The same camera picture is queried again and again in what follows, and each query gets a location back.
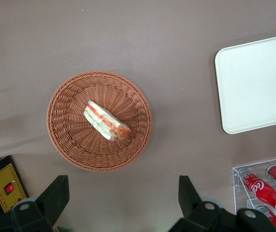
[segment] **wicker basket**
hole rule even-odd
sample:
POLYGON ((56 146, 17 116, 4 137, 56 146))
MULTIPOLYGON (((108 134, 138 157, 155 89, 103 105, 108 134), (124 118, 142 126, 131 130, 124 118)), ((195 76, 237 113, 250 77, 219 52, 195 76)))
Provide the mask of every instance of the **wicker basket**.
POLYGON ((109 172, 134 162, 147 147, 152 132, 150 106, 142 92, 125 77, 107 71, 84 72, 64 82, 47 112, 53 145, 73 165, 109 172), (132 133, 127 140, 109 141, 84 117, 88 100, 108 109, 132 133))

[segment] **brown wicker basket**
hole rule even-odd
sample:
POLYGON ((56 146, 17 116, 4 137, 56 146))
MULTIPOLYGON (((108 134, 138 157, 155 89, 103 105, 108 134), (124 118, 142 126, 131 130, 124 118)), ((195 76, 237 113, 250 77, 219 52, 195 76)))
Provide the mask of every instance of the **brown wicker basket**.
POLYGON ((78 74, 54 93, 47 112, 53 145, 73 165, 109 172, 134 162, 147 147, 152 132, 150 106, 142 92, 125 77, 107 71, 78 74), (127 140, 109 141, 83 115, 88 100, 108 109, 132 133, 127 140))

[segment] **coca-cola logo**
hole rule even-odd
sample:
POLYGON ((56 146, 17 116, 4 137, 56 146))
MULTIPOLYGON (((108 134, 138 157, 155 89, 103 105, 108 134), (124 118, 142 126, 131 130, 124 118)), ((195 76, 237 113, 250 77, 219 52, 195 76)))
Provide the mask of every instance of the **coca-cola logo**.
POLYGON ((256 196, 258 190, 262 190, 264 188, 264 182, 261 180, 256 181, 252 186, 250 191, 256 196))

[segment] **yellow label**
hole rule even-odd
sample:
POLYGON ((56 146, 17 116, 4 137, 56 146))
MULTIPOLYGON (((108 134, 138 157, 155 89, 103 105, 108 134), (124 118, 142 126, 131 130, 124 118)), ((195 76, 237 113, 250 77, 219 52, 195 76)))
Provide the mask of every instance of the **yellow label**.
POLYGON ((10 211, 12 206, 25 198, 25 192, 17 178, 13 165, 10 163, 0 170, 0 204, 3 211, 10 211))

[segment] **black device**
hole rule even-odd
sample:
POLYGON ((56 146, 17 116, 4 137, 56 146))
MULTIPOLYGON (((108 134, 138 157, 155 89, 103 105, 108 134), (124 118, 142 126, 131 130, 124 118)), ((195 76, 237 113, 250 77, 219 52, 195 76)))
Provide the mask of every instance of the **black device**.
MULTIPOLYGON (((51 232, 69 201, 68 176, 58 176, 35 202, 23 202, 0 215, 0 232, 51 232)), ((169 232, 276 232, 260 211, 240 209, 237 215, 203 202, 188 176, 179 178, 179 204, 184 215, 169 232)))
POLYGON ((59 175, 36 201, 22 202, 0 214, 0 232, 52 232, 68 201, 68 176, 59 175))
POLYGON ((9 212, 14 205, 27 197, 12 157, 0 158, 0 214, 9 212))
POLYGON ((234 215, 213 202, 203 202, 188 176, 179 177, 179 204, 184 218, 169 232, 276 232, 258 210, 239 209, 234 215))

